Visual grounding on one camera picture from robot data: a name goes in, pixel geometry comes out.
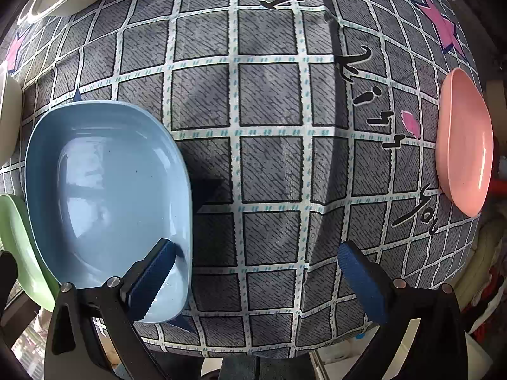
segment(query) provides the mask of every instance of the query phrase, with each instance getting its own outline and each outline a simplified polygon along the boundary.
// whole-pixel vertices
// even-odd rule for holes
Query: table
[[[361,333],[346,239],[411,286],[464,264],[478,216],[440,191],[435,141],[445,75],[478,75],[446,0],[99,0],[18,37],[6,192],[22,193],[34,125],[77,88],[149,110],[191,177],[223,180],[194,216],[190,331],[136,323],[151,349],[286,358]]]

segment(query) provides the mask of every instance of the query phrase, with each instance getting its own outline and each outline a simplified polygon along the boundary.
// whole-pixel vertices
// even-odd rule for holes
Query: pink star
[[[23,41],[26,37],[26,34],[18,37],[17,33],[14,37],[14,40],[11,43],[11,46],[9,47],[9,51],[7,52],[6,60],[7,60],[7,69],[9,71],[14,70],[16,67],[16,57],[18,55],[19,47],[21,47],[21,44],[23,44]]]
[[[456,51],[466,59],[465,54],[463,53],[463,48],[461,48],[461,45],[456,38],[456,25],[448,18],[442,17],[439,9],[432,3],[431,0],[426,0],[426,4],[413,0],[412,2],[417,5],[417,7],[426,14],[426,16],[435,25],[444,54],[454,47]]]

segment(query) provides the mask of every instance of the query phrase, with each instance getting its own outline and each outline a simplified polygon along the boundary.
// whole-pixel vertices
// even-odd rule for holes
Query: blue dish
[[[101,286],[168,238],[176,262],[142,321],[180,314],[191,280],[190,182],[151,114],[114,101],[53,108],[30,137],[25,182],[36,245],[60,284]]]

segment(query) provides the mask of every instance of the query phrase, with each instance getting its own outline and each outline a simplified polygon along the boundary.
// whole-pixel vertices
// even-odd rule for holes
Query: checkered tablecloth
[[[454,67],[478,84],[449,3],[273,1],[99,0],[18,30],[7,192],[22,193],[34,124],[77,88],[146,108],[191,177],[224,180],[194,216],[191,330],[136,324],[154,350],[307,353],[370,324],[337,267],[340,241],[424,288],[470,249],[478,217],[435,172],[440,85]]]

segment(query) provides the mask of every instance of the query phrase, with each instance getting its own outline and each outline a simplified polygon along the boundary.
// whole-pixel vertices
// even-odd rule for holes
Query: tablecloth
[[[76,89],[149,110],[191,178],[223,180],[193,219],[188,330],[136,323],[153,350],[307,353],[371,324],[339,242],[423,288],[470,250],[478,216],[435,172],[440,85],[455,67],[478,84],[446,0],[98,0],[21,26],[10,64],[24,106],[7,193]]]

